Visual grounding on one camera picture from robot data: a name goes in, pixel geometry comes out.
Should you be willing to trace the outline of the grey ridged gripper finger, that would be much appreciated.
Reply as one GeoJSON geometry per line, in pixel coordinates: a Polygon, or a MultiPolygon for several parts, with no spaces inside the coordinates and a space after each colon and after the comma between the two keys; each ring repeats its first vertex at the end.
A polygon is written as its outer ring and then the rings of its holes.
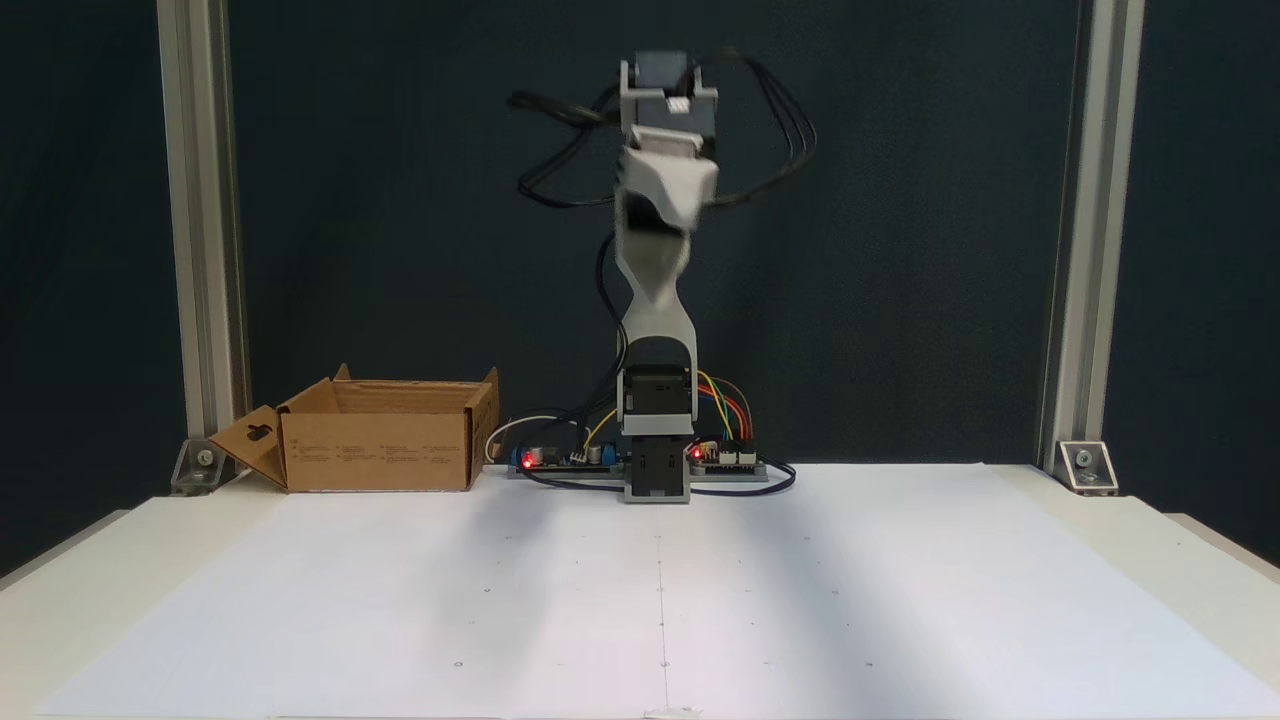
{"type": "Polygon", "coordinates": [[[614,228],[620,234],[689,237],[716,196],[713,138],[664,128],[631,128],[620,154],[614,228]]]}

